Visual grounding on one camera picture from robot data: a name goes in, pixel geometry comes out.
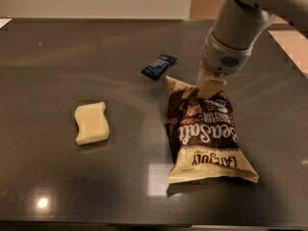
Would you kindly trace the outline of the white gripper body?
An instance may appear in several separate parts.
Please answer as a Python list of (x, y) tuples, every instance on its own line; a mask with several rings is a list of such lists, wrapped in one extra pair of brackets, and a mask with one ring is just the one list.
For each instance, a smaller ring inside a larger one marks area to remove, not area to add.
[(225, 44), (210, 29), (203, 44), (202, 62), (209, 72), (231, 75), (243, 68), (252, 49), (252, 43), (244, 49)]

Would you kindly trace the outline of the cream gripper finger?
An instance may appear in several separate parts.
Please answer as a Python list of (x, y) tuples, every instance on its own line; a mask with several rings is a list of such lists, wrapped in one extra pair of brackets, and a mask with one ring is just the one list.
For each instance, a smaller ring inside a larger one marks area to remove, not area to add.
[(223, 73), (214, 73), (205, 68), (204, 63), (200, 63), (196, 86), (199, 89), (197, 95), (200, 99), (209, 99), (226, 86), (226, 80)]

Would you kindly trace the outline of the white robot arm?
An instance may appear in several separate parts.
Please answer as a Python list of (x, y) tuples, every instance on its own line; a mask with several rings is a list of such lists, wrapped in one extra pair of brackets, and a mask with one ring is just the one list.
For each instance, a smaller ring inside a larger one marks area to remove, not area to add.
[(243, 68), (256, 40), (277, 17), (308, 35), (308, 0), (224, 0), (204, 41), (196, 80), (199, 98), (223, 90), (225, 77)]

